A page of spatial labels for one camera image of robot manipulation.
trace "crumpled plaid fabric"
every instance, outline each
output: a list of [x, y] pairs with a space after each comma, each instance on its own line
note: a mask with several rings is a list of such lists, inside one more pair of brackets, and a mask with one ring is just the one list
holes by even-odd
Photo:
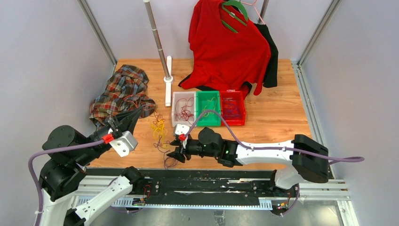
[[123, 65], [107, 82], [105, 92], [90, 104], [89, 119], [99, 128], [106, 118], [136, 109], [143, 105], [140, 118], [152, 114], [157, 105], [146, 95], [147, 74], [132, 65]]

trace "red shirt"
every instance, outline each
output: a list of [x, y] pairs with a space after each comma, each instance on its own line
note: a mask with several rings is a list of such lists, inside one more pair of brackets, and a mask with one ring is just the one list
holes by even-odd
[[[271, 56], [269, 44], [250, 20], [244, 26], [224, 11], [223, 2], [199, 0], [194, 8], [188, 37], [194, 69], [181, 87], [203, 85], [216, 90], [239, 90], [249, 81], [257, 83], [254, 95], [259, 95]], [[226, 8], [245, 21], [233, 7]], [[222, 20], [238, 33], [226, 28]]]

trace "pink hanger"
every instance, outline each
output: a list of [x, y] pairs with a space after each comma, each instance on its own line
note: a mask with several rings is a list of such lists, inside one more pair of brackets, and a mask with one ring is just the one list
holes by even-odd
[[242, 2], [242, 1], [241, 1], [241, 3], [242, 3], [242, 4], [245, 4], [245, 5], [249, 5], [249, 6], [254, 6], [255, 11], [256, 11], [256, 13], [258, 14], [259, 18], [261, 19], [262, 23], [265, 24], [264, 21], [263, 21], [263, 19], [261, 18], [261, 15], [259, 14], [258, 10], [256, 9], [256, 2], [257, 2], [257, 1], [258, 1], [258, 0], [255, 0], [252, 4], [246, 3], [246, 2]]

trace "red tray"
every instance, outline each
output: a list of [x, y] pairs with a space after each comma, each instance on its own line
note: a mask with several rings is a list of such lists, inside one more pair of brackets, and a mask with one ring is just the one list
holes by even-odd
[[246, 112], [241, 92], [220, 91], [220, 105], [222, 116], [229, 126], [245, 125]]

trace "green plastic bin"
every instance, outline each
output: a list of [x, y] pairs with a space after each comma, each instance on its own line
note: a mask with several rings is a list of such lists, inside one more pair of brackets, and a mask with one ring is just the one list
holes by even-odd
[[[197, 92], [197, 117], [204, 110], [215, 110], [221, 115], [219, 91]], [[220, 118], [214, 113], [206, 113], [197, 123], [197, 126], [220, 126]]]

